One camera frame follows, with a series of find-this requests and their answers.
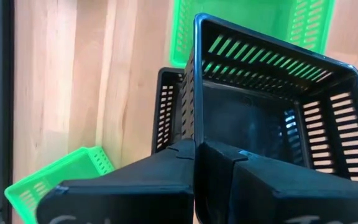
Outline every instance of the black frame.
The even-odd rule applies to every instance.
[[[12,184],[14,108],[14,1],[0,0],[0,222],[11,223],[12,207],[4,196]]]

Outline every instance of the black plastic basket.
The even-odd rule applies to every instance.
[[[207,14],[194,29],[182,138],[358,180],[356,68]]]
[[[184,69],[161,68],[155,96],[152,154],[181,139],[181,94]]]

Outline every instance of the wooden surface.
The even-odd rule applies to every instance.
[[[172,4],[16,0],[14,181],[80,146],[116,167],[150,154]],[[326,54],[358,68],[358,1],[336,1]]]

